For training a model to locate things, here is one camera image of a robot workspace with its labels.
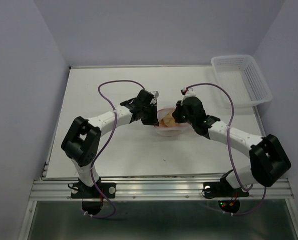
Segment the white mesh laundry bag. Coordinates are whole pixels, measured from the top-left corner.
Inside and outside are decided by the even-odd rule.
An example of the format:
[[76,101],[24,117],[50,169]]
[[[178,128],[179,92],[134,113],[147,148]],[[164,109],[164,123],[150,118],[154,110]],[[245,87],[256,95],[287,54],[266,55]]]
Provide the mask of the white mesh laundry bag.
[[[165,108],[159,109],[157,111],[157,117],[160,122],[162,118],[164,118],[169,112],[174,112],[175,107],[174,106],[167,106]],[[162,127],[160,126],[155,126],[154,129],[157,134],[163,137],[175,137],[180,134],[182,134],[185,130],[187,130],[189,127],[188,123],[178,123],[178,126],[176,127]]]

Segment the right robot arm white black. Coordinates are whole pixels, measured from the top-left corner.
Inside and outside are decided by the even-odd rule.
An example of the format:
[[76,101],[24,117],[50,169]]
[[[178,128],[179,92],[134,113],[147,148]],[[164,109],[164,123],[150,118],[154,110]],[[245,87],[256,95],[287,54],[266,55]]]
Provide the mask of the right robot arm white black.
[[271,187],[290,168],[280,141],[272,134],[259,136],[229,127],[219,118],[206,114],[201,100],[192,96],[179,100],[172,114],[176,123],[188,123],[194,131],[208,140],[227,145],[247,156],[250,164],[237,169],[233,167],[219,181],[208,183],[207,193],[230,195],[252,184]]

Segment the white plastic basket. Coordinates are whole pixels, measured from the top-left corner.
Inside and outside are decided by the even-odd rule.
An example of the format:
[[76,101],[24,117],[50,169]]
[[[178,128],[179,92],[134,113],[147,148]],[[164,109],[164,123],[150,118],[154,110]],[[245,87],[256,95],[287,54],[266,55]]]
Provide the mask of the white plastic basket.
[[211,64],[217,84],[230,95],[235,107],[248,108],[272,101],[272,93],[252,56],[216,56]]

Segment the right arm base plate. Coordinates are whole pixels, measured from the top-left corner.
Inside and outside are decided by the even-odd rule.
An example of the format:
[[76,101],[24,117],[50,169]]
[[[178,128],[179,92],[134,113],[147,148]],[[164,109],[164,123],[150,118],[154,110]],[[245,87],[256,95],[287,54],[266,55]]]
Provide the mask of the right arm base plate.
[[244,192],[241,187],[232,188],[229,183],[223,178],[217,181],[205,181],[203,183],[201,194],[206,199],[231,197],[246,198],[249,196],[249,193]]

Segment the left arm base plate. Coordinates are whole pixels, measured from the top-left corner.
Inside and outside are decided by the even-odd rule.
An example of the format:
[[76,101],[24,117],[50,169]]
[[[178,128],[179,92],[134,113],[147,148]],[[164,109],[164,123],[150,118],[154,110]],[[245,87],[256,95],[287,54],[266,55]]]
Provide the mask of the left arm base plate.
[[[99,199],[103,196],[95,186],[88,187],[82,182],[71,182],[68,184],[72,199]],[[100,191],[109,199],[115,198],[116,184],[114,182],[101,182],[98,185]]]

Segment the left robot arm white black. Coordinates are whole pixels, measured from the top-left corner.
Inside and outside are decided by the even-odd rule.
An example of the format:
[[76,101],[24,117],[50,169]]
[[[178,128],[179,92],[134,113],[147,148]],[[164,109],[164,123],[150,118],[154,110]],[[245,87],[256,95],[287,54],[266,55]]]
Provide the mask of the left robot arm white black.
[[140,120],[143,125],[158,126],[157,91],[140,90],[135,98],[120,103],[102,115],[85,119],[75,118],[64,137],[61,149],[73,162],[79,175],[77,183],[69,184],[73,194],[83,191],[95,197],[100,191],[100,180],[94,161],[98,154],[100,138],[113,134],[117,127]]

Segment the beige bra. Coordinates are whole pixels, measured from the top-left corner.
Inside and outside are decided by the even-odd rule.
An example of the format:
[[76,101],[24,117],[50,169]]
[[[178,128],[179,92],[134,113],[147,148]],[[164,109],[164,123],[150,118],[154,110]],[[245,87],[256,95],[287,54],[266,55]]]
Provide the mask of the beige bra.
[[169,112],[164,118],[162,118],[159,124],[164,128],[173,128],[178,126],[178,123],[175,122],[175,119],[172,116],[172,112]]

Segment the aluminium rail frame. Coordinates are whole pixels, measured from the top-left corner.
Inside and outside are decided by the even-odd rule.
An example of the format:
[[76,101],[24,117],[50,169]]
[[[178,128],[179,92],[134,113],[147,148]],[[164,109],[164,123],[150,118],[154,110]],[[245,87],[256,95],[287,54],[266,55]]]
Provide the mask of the aluminium rail frame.
[[203,184],[230,170],[224,144],[191,128],[164,137],[140,122],[114,133],[95,163],[103,182],[116,184],[117,211],[110,218],[83,214],[68,184],[73,163],[61,142],[75,117],[92,119],[135,97],[141,87],[159,91],[158,107],[172,107],[181,89],[194,85],[208,114],[228,122],[230,110],[214,87],[210,66],[73,67],[43,177],[32,186],[22,239],[28,240],[298,240],[293,194],[286,179],[271,188],[256,184],[242,198],[241,216],[218,210],[202,196]]

